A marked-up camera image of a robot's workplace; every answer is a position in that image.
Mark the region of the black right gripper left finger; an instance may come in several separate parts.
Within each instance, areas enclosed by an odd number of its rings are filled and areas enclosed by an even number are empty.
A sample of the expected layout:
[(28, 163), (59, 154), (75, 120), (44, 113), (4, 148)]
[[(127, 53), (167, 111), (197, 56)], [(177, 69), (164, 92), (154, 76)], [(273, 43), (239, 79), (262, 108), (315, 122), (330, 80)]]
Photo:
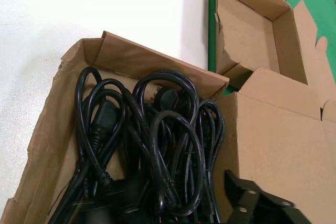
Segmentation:
[(129, 223), (132, 213), (140, 210), (148, 182), (122, 179), (77, 205), (73, 223)]

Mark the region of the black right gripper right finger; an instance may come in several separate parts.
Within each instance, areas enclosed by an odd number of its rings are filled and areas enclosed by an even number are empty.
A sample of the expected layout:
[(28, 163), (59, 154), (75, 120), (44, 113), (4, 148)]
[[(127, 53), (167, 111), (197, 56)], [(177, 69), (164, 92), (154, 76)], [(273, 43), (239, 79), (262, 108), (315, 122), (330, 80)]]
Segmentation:
[(294, 223), (285, 212), (293, 204), (262, 190), (254, 181), (224, 172), (224, 188), (233, 208), (228, 223)]

